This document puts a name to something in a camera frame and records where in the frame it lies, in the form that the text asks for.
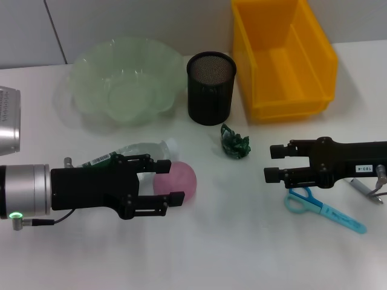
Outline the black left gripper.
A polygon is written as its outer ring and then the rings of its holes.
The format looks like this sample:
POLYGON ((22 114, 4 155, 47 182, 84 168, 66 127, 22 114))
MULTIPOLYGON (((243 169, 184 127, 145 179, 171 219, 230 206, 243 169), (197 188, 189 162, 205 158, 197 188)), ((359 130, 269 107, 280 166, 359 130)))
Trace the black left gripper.
POLYGON ((114 155, 104 166, 52 169, 51 208, 77 210, 106 207, 119 218, 165 216, 169 207, 183 204, 184 192, 139 196, 137 173, 169 173, 169 159, 154 161, 150 154, 114 155))

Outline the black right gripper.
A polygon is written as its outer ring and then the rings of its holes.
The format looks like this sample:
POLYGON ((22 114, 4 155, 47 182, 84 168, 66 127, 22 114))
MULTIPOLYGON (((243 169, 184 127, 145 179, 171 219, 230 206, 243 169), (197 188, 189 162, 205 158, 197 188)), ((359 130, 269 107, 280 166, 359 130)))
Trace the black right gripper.
POLYGON ((272 159, 286 156, 306 156, 309 167, 264 169, 266 183, 284 182, 285 188, 294 189, 315 186, 332 188, 336 181, 345 178, 376 177, 376 167, 386 166, 386 142, 338 143, 330 137, 317 140, 290 140, 284 145, 271 145, 272 159))

